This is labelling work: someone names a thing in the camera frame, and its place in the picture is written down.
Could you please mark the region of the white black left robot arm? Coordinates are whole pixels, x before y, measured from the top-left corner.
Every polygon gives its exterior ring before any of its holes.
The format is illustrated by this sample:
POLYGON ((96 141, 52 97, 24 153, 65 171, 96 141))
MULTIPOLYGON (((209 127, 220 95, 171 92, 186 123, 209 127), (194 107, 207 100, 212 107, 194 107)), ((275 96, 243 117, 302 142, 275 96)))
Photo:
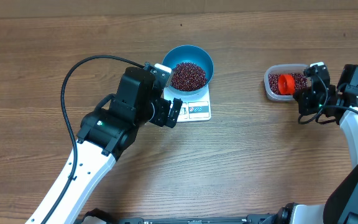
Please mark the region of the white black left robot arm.
POLYGON ((105 97, 82 119, 76 149, 28 223, 74 223, 141 126, 176 125, 182 101, 162 98, 171 78, 172 69, 158 63, 126 68, 117 93, 105 97))

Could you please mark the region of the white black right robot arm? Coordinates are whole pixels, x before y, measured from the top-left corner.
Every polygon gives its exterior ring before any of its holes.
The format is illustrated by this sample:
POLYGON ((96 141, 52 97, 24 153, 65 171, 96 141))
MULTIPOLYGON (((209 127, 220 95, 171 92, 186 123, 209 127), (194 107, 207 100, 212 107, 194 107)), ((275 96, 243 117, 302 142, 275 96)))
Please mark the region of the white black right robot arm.
POLYGON ((311 86, 297 91, 293 97, 301 117, 310 115, 313 121, 327 117, 326 123, 336 123, 344 133, 349 147, 352 171, 322 205, 293 204, 284 208, 277 223, 358 223, 358 65, 344 66, 336 86, 324 63, 314 63, 305 69, 311 86))

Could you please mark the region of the red measuring scoop blue handle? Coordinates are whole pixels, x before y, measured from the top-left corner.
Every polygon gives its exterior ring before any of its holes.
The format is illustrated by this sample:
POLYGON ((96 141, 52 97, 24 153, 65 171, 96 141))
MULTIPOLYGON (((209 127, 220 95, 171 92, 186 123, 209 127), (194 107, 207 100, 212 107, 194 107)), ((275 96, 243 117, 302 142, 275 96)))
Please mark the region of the red measuring scoop blue handle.
POLYGON ((277 85, 281 95, 293 95, 295 93, 295 80, 290 74, 280 75, 277 85))

